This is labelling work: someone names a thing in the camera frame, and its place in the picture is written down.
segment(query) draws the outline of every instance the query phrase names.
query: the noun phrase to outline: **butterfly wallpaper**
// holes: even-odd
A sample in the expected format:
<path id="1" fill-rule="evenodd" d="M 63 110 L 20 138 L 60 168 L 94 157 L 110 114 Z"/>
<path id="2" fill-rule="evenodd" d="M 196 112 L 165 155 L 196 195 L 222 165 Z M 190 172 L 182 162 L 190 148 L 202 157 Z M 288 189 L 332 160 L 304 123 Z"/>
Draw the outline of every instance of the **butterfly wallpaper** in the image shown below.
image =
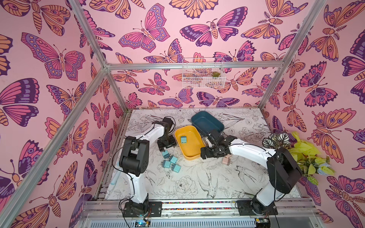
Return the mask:
<path id="1" fill-rule="evenodd" d="M 0 5 L 0 19 L 9 22 L 0 30 L 1 211 L 101 67 L 91 58 L 90 47 L 83 48 L 88 41 L 67 1 L 14 0 L 0 1 Z M 92 25 L 99 38 L 113 36 Z M 79 211 L 79 202 L 91 200 L 106 153 L 116 138 L 114 129 L 119 128 L 123 116 L 121 110 L 113 110 L 108 125 L 103 122 L 105 127 L 99 129 L 91 103 L 100 103 L 101 108 L 103 104 L 109 109 L 111 104 L 120 107 L 104 79 L 12 227 L 73 227 L 78 221 L 73 210 Z M 99 137 L 103 145 L 96 143 L 88 150 L 88 143 Z M 33 219 L 23 220 L 31 212 L 35 212 Z"/>
<path id="2" fill-rule="evenodd" d="M 365 31 L 358 25 L 365 1 L 327 4 L 272 94 L 280 93 L 280 108 L 270 102 L 264 111 L 273 132 L 296 131 L 330 158 L 335 175 L 316 175 L 317 186 L 307 178 L 297 185 L 326 227 L 359 228 L 365 226 Z"/>

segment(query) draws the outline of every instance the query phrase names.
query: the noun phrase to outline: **teal block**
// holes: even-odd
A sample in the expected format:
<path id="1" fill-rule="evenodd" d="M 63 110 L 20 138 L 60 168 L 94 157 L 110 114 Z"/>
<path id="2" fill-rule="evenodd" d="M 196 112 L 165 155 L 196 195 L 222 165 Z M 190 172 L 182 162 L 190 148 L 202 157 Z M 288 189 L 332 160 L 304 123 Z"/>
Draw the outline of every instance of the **teal block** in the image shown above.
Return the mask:
<path id="1" fill-rule="evenodd" d="M 181 143 L 187 143 L 186 136 L 181 136 L 180 140 L 181 140 Z"/>
<path id="2" fill-rule="evenodd" d="M 171 159 L 170 159 L 170 162 L 176 164 L 177 158 L 175 156 L 172 156 Z"/>
<path id="3" fill-rule="evenodd" d="M 171 166 L 171 162 L 170 162 L 170 161 L 163 161 L 163 162 L 162 162 L 162 166 L 163 166 L 164 168 L 170 168 L 170 166 Z"/>
<path id="4" fill-rule="evenodd" d="M 168 152 L 167 150 L 165 150 L 164 152 L 162 152 L 162 156 L 163 156 L 165 159 L 167 159 L 167 158 L 169 158 L 169 157 L 170 157 L 170 154 L 169 154 L 169 152 Z"/>
<path id="5" fill-rule="evenodd" d="M 181 169 L 181 166 L 179 166 L 179 165 L 177 165 L 177 164 L 174 164 L 173 166 L 172 166 L 172 171 L 174 171 L 174 172 L 180 172 L 180 169 Z"/>

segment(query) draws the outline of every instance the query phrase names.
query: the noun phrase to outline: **wire basket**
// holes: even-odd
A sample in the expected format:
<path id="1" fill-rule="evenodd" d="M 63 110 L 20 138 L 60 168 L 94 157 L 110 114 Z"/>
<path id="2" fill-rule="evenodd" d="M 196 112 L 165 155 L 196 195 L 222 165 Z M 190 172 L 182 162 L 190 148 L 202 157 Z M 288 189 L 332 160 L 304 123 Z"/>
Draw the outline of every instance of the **wire basket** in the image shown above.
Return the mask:
<path id="1" fill-rule="evenodd" d="M 201 58 L 184 58 L 185 61 L 197 63 Z M 194 68 L 188 66 L 185 62 L 182 65 L 182 87 L 192 88 L 213 88 L 221 89 L 226 81 L 226 74 L 223 68 L 223 62 L 210 62 L 197 64 Z"/>

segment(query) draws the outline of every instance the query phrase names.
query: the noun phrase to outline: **ceiling frame bar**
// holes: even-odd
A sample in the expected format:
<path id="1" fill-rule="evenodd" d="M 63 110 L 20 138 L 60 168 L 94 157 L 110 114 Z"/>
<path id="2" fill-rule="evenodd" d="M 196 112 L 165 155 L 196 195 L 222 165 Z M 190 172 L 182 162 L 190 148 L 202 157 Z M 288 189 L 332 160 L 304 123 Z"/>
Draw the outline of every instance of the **ceiling frame bar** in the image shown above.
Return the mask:
<path id="1" fill-rule="evenodd" d="M 269 84 L 268 88 L 266 89 L 266 92 L 264 96 L 262 97 L 260 104 L 258 107 L 262 110 L 264 106 L 266 105 L 267 101 L 269 100 L 269 97 L 271 96 L 272 92 L 276 88 L 276 85 L 280 81 L 280 79 L 283 77 L 283 75 L 286 73 L 287 67 L 289 66 L 291 60 L 293 59 L 295 53 L 299 49 L 300 45 L 302 44 L 304 38 L 308 34 L 309 30 L 313 26 L 316 18 L 321 13 L 322 8 L 324 7 L 327 0 L 316 0 L 314 4 L 312 5 L 312 8 L 309 10 L 308 15 L 305 17 L 298 33 L 296 34 L 293 42 L 291 43 L 288 51 L 286 52 L 286 55 L 284 57 L 284 65 L 280 67 L 276 74 L 274 75 L 273 79 L 271 80 L 271 83 Z"/>

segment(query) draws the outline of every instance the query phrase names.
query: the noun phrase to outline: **orange butterfly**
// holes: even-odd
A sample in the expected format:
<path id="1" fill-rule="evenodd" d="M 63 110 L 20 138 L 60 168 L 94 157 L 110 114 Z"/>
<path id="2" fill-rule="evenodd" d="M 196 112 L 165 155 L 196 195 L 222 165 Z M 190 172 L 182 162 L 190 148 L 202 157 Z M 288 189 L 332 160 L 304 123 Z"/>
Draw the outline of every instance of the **orange butterfly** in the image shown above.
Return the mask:
<path id="1" fill-rule="evenodd" d="M 56 195 L 52 194 L 49 197 L 38 197 L 48 199 L 49 202 L 46 204 L 42 204 L 26 212 L 21 213 L 18 215 L 14 222 L 11 224 L 11 228 L 21 228 L 21 227 L 41 227 L 44 228 L 47 225 L 50 207 L 52 207 L 52 211 L 54 215 L 57 217 L 61 217 L 61 206 L 57 202 L 59 200 L 68 200 L 70 199 L 76 192 L 76 172 L 77 172 L 77 161 L 71 164 L 68 168 L 67 172 L 65 173 L 61 183 L 59 184 L 58 190 Z"/>
<path id="2" fill-rule="evenodd" d="M 276 57 L 274 57 L 272 54 L 268 53 L 268 52 L 263 52 L 261 53 L 260 57 L 262 61 L 282 61 L 285 57 L 285 52 L 281 53 L 279 56 L 274 53 L 276 55 Z"/>
<path id="3" fill-rule="evenodd" d="M 295 106 L 296 103 L 294 103 L 295 100 L 295 95 L 296 95 L 296 88 L 297 88 L 297 80 L 294 79 L 293 82 L 291 83 L 288 92 L 285 91 L 284 95 L 283 95 L 283 101 L 288 104 L 289 106 L 285 107 L 283 109 L 283 112 L 289 112 L 288 116 L 287 116 L 287 124 L 289 126 L 295 126 L 297 127 L 299 130 L 306 132 L 307 131 L 307 127 L 304 124 L 303 119 L 299 116 L 299 114 L 294 110 L 297 109 L 297 107 Z"/>
<path id="4" fill-rule="evenodd" d="M 40 13 L 52 32 L 59 36 L 62 36 L 65 33 L 65 29 L 61 25 L 65 24 L 66 21 L 70 19 L 71 15 L 70 11 L 63 6 L 45 5 L 40 7 L 38 1 L 33 1 L 31 3 L 29 0 L 9 0 L 0 1 L 0 5 L 8 13 L 18 17 L 27 15 L 30 10 L 30 5 L 32 5 L 32 9 L 34 10 L 33 21 L 39 34 L 42 29 L 42 18 Z"/>
<path id="5" fill-rule="evenodd" d="M 8 53 L 12 46 L 13 39 L 0 34 L 0 76 L 8 75 L 8 70 L 10 69 L 10 62 L 6 59 L 6 56 L 1 54 Z"/>
<path id="6" fill-rule="evenodd" d="M 312 114 L 314 115 L 314 124 L 317 126 L 317 129 L 313 130 L 312 136 L 307 139 L 313 139 L 318 146 L 322 146 L 326 154 L 335 159 L 336 162 L 343 163 L 341 150 L 330 135 L 334 132 L 333 128 L 340 127 L 351 120 L 355 116 L 356 111 L 351 110 L 351 108 L 346 110 L 342 108 L 328 114 L 325 112 L 318 113 L 318 115 L 312 112 Z"/>
<path id="7" fill-rule="evenodd" d="M 58 131 L 59 127 L 61 126 L 57 121 L 48 117 L 47 122 L 45 122 L 47 126 L 46 132 L 48 133 L 48 137 L 51 139 Z M 54 161 L 53 164 L 57 163 L 59 158 L 67 155 L 68 152 L 71 150 L 73 153 L 80 153 L 82 156 L 81 150 L 84 147 L 84 139 L 86 137 L 88 131 L 89 121 L 84 120 L 75 130 L 75 133 L 72 135 L 72 132 L 66 137 L 66 139 L 61 144 L 61 148 L 57 151 L 57 159 Z"/>
<path id="8" fill-rule="evenodd" d="M 324 8 L 324 21 L 327 25 L 336 28 L 353 19 L 359 13 L 361 13 L 365 9 L 365 1 L 356 1 L 348 4 L 344 10 L 341 7 L 335 9 L 333 12 L 329 11 L 328 5 Z M 314 40 L 307 48 L 306 51 L 309 51 L 312 47 L 316 49 L 317 52 L 322 51 L 323 57 L 326 59 L 332 60 L 336 62 L 338 60 L 338 49 L 336 46 L 335 40 L 331 35 L 334 36 L 337 40 L 340 39 L 338 33 L 344 28 L 346 25 L 339 27 L 336 31 L 333 28 L 325 28 L 322 32 L 329 36 L 323 36 L 316 40 Z"/>
<path id="9" fill-rule="evenodd" d="M 289 78 L 294 77 L 294 75 L 295 75 L 296 72 L 299 72 L 299 71 L 303 70 L 304 67 L 306 67 L 306 64 L 304 62 L 297 62 L 296 63 L 296 61 L 299 61 L 299 60 L 298 59 L 295 60 L 295 56 L 290 61 L 290 64 L 289 64 L 288 70 L 287 70 L 287 73 L 290 71 Z"/>
<path id="10" fill-rule="evenodd" d="M 280 20 L 280 17 L 288 17 L 292 16 L 301 10 L 303 10 L 308 3 L 304 3 L 299 7 L 293 7 L 293 3 L 287 1 L 284 3 L 284 0 L 266 0 L 266 5 L 270 14 L 274 18 L 270 18 L 270 15 L 267 12 L 264 12 L 265 18 L 264 20 L 259 21 L 259 24 L 269 22 L 267 24 L 262 24 L 247 30 L 246 32 L 242 33 L 242 37 L 250 38 L 250 39 L 257 39 L 259 37 L 263 37 L 264 39 L 269 39 L 271 37 L 275 38 L 275 43 L 279 43 L 280 40 L 280 32 L 279 30 L 272 24 L 282 24 L 283 21 Z"/>
<path id="11" fill-rule="evenodd" d="M 131 0 L 137 6 L 146 9 L 141 0 Z M 121 19 L 127 19 L 129 15 L 131 15 L 131 7 L 129 5 L 128 0 L 123 0 L 122 4 L 120 4 L 122 0 L 92 0 L 89 6 L 93 9 L 99 11 L 107 11 L 109 13 L 115 12 L 115 16 Z"/>
<path id="12" fill-rule="evenodd" d="M 214 10 L 218 0 L 172 0 L 169 4 L 174 8 L 184 9 L 186 17 L 194 19 L 200 18 L 204 10 Z"/>
<path id="13" fill-rule="evenodd" d="M 115 55 L 121 64 L 133 63 L 130 58 L 128 58 L 127 56 L 124 56 L 118 52 L 115 53 Z M 132 83 L 136 86 L 136 88 L 138 88 L 139 85 L 138 85 L 137 80 L 132 78 L 131 76 L 135 77 L 135 76 L 137 76 L 135 73 L 145 73 L 147 71 L 149 71 L 149 70 L 119 70 L 118 73 L 121 73 L 121 74 L 113 74 L 113 77 L 117 82 L 124 81 L 125 83 Z"/>
<path id="14" fill-rule="evenodd" d="M 207 86 L 210 88 L 218 89 L 218 93 L 225 93 L 227 92 L 231 85 L 234 90 L 238 91 L 238 85 L 250 85 L 253 82 L 253 75 L 256 73 L 257 67 L 252 67 L 248 70 L 246 70 L 243 74 L 241 74 L 236 80 L 233 78 L 229 82 L 224 83 L 224 87 L 221 89 L 218 89 L 216 85 L 214 85 L 212 82 L 207 83 Z"/>

